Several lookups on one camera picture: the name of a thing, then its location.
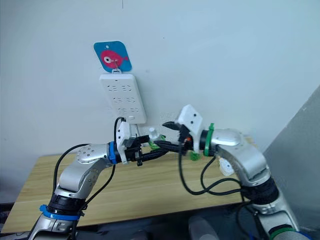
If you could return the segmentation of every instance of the pink fish sticker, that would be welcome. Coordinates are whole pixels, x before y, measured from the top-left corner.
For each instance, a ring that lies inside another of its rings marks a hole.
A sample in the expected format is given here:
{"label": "pink fish sticker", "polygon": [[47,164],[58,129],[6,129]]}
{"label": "pink fish sticker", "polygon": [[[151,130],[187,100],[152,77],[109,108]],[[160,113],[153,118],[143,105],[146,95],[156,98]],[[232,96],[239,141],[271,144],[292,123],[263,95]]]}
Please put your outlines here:
{"label": "pink fish sticker", "polygon": [[122,57],[118,53],[112,50],[104,50],[100,54],[100,59],[108,68],[117,69],[119,68],[123,61],[128,61],[129,58],[127,56]]}

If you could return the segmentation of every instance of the white wall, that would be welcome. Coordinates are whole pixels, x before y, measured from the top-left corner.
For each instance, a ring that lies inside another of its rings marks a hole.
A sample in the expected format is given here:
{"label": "white wall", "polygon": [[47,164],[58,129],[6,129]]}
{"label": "white wall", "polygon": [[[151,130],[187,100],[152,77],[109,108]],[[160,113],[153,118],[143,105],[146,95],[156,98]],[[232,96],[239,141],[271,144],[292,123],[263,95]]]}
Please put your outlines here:
{"label": "white wall", "polygon": [[95,42],[126,45],[146,126],[191,103],[264,151],[319,84],[319,11],[316,0],[2,0],[0,201],[39,156],[112,139]]}

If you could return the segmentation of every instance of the gray wall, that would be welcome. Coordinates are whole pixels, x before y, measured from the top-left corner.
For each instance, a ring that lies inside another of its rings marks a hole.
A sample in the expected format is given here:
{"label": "gray wall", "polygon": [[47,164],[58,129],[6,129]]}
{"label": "gray wall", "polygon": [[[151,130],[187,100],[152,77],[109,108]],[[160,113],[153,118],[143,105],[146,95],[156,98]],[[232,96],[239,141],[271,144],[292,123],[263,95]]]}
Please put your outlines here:
{"label": "gray wall", "polygon": [[265,156],[300,225],[320,229],[320,87]]}

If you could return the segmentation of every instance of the blue sticker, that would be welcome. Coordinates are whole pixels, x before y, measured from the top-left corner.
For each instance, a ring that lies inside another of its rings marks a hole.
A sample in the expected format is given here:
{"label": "blue sticker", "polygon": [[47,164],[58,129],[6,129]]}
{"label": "blue sticker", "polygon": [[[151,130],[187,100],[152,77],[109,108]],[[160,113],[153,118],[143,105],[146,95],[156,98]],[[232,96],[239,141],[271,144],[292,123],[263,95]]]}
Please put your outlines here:
{"label": "blue sticker", "polygon": [[93,45],[102,67],[111,73],[113,69],[128,72],[132,69],[125,45],[120,41],[96,42]]}

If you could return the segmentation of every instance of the power outlet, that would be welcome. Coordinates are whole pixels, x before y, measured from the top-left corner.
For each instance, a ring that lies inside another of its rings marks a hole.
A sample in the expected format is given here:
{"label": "power outlet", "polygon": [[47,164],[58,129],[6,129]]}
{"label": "power outlet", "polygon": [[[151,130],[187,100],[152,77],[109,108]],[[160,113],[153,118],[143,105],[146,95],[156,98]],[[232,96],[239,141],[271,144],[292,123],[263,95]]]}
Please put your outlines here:
{"label": "power outlet", "polygon": [[130,124],[146,123],[135,76],[132,74],[102,74],[100,81],[116,116],[126,118]]}

